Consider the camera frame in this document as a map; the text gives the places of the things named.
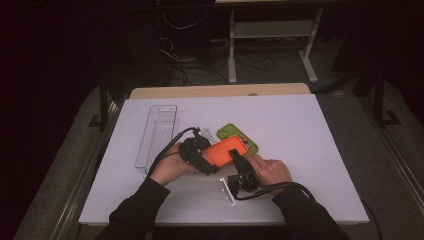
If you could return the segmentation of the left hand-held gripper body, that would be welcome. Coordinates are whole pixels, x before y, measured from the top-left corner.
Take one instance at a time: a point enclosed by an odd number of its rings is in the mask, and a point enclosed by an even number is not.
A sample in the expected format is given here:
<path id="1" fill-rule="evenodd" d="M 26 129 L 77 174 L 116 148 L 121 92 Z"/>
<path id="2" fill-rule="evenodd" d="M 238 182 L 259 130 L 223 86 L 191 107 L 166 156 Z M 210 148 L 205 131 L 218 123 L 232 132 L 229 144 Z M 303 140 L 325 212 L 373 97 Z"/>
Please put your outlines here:
<path id="1" fill-rule="evenodd" d="M 193 164 L 196 160 L 206 160 L 203 155 L 204 153 L 199 152 L 199 143 L 211 142 L 204 136 L 201 135 L 199 128 L 193 128 L 193 137 L 186 138 L 183 143 L 179 146 L 180 156 L 183 160 Z"/>

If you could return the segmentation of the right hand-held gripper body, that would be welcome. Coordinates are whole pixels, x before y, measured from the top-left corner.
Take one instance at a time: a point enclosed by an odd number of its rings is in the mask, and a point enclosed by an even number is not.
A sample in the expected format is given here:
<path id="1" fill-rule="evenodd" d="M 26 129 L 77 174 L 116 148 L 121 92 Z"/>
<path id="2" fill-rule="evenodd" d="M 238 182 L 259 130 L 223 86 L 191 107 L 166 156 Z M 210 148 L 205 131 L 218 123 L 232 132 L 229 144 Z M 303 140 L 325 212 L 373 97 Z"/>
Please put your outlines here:
<path id="1" fill-rule="evenodd" d="M 255 170 L 247 160 L 235 160 L 233 164 L 237 174 L 223 177 L 220 182 L 223 184 L 221 191 L 226 194 L 230 204 L 235 206 L 237 201 L 246 201 L 255 197 L 253 191 L 258 188 L 259 181 Z"/>

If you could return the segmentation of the orange phone case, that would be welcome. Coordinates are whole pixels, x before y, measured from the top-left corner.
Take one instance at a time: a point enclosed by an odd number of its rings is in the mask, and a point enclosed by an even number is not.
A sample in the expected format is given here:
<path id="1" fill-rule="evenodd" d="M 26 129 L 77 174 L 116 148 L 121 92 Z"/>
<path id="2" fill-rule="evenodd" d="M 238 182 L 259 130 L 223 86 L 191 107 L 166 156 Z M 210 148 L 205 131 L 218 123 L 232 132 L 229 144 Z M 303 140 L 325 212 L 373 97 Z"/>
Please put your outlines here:
<path id="1" fill-rule="evenodd" d="M 248 152 L 248 148 L 238 136 L 230 136 L 204 150 L 203 157 L 211 165 L 223 167 L 232 161 L 230 151 L 233 149 L 240 155 Z"/>

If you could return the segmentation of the green clown print phone case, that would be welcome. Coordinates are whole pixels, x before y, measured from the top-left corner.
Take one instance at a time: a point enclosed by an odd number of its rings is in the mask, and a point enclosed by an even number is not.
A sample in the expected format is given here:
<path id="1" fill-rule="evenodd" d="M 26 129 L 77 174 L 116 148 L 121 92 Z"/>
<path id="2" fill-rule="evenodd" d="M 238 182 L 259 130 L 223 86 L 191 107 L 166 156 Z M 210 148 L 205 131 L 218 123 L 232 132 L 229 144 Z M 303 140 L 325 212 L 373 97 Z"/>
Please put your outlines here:
<path id="1" fill-rule="evenodd" d="M 230 136 L 238 136 L 248 149 L 248 151 L 245 153 L 245 156 L 252 156 L 257 154 L 259 151 L 258 145 L 233 123 L 228 123 L 225 126 L 219 128 L 216 131 L 216 136 L 220 140 L 224 140 Z"/>

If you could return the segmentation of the clear plastic ribbed rack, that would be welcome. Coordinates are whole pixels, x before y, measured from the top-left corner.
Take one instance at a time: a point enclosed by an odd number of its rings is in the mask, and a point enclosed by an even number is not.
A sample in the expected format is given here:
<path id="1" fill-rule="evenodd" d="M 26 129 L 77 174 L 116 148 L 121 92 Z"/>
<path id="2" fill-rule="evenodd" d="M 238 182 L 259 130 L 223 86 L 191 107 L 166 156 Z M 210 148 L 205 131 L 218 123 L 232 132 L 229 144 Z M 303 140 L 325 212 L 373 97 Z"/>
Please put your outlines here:
<path id="1" fill-rule="evenodd" d="M 147 175 L 156 157 L 171 142 L 177 130 L 176 105 L 151 106 L 135 167 Z"/>

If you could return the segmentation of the person's right hand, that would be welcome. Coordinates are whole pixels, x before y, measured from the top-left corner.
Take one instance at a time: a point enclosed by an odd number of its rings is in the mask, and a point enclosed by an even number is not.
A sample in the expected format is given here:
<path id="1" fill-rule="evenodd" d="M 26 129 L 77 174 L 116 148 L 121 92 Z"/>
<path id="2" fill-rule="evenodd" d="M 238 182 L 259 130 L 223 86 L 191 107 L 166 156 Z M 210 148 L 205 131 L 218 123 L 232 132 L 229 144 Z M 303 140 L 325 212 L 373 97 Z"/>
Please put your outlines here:
<path id="1" fill-rule="evenodd" d="M 260 155 L 249 156 L 247 160 L 255 170 L 261 187 L 292 181 L 289 169 L 281 160 L 264 160 Z"/>

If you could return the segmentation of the person's left hand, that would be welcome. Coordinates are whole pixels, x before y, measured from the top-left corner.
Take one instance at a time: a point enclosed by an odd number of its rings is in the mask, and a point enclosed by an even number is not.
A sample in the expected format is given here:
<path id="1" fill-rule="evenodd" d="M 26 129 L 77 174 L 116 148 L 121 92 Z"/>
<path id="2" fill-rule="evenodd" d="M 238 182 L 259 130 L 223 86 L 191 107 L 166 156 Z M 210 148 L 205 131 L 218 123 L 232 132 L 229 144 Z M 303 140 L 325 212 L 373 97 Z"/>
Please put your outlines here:
<path id="1" fill-rule="evenodd" d="M 198 169 L 181 158 L 179 154 L 180 145 L 180 142 L 176 143 L 165 153 L 165 156 L 151 173 L 150 179 L 166 186 L 186 173 L 199 173 Z"/>

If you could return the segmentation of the black metal stand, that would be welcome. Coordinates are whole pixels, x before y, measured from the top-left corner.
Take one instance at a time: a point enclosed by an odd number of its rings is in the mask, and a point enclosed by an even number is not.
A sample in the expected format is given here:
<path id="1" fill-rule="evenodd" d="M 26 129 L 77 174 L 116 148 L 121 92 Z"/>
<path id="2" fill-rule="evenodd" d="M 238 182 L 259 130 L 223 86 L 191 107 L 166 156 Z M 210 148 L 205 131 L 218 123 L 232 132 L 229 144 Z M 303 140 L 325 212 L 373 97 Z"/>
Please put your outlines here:
<path id="1" fill-rule="evenodd" d="M 383 79 L 380 67 L 376 69 L 376 79 L 374 85 L 374 106 L 373 117 L 378 126 L 385 129 L 389 125 L 400 125 L 401 122 L 392 110 L 384 109 L 384 89 L 385 81 Z"/>
<path id="2" fill-rule="evenodd" d="M 99 131 L 102 132 L 109 120 L 109 93 L 106 86 L 105 76 L 102 76 L 99 84 L 99 106 L 100 113 L 91 117 L 89 127 L 98 127 Z"/>

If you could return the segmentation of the grey metal floor rail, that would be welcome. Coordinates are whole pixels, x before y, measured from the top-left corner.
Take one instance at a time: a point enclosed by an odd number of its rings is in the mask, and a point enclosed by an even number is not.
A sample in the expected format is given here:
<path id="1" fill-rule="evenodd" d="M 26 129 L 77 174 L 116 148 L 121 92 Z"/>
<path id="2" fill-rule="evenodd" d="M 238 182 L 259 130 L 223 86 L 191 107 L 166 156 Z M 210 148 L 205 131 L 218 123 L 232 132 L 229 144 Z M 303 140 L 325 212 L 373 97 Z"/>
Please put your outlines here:
<path id="1" fill-rule="evenodd" d="M 86 101 L 52 165 L 58 213 L 49 240 L 78 240 L 79 217 L 110 140 L 122 103 Z"/>
<path id="2" fill-rule="evenodd" d="M 397 170 L 407 190 L 415 201 L 419 211 L 422 215 L 424 215 L 424 188 L 417 180 L 415 174 L 412 172 L 411 168 L 405 161 L 405 158 L 402 156 L 400 150 L 397 148 L 394 141 L 389 136 L 387 130 L 384 129 L 382 125 L 374 119 L 370 104 L 367 103 L 364 99 L 359 99 L 359 104 L 362 110 L 364 111 L 365 115 L 373 125 L 380 139 L 383 141 L 385 148 L 387 149 L 393 160 L 395 169 Z"/>

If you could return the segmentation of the white metal table frame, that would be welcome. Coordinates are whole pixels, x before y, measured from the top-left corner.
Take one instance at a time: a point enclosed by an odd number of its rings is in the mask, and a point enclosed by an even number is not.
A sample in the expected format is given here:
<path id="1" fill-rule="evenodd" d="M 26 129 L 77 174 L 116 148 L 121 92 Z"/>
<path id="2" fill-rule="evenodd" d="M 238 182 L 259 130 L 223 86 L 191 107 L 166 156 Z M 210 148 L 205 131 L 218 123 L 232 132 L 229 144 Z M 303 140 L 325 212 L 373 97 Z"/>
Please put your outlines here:
<path id="1" fill-rule="evenodd" d="M 234 42 L 236 39 L 255 39 L 255 38 L 295 38 L 306 37 L 306 46 L 298 51 L 303 68 L 311 83 L 317 83 L 318 77 L 310 62 L 309 55 L 314 44 L 315 37 L 319 28 L 320 20 L 323 14 L 323 8 L 315 11 L 312 20 L 283 20 L 283 21 L 253 21 L 237 22 L 235 13 L 230 13 L 229 23 L 229 57 L 228 57 L 228 80 L 230 84 L 237 82 Z"/>

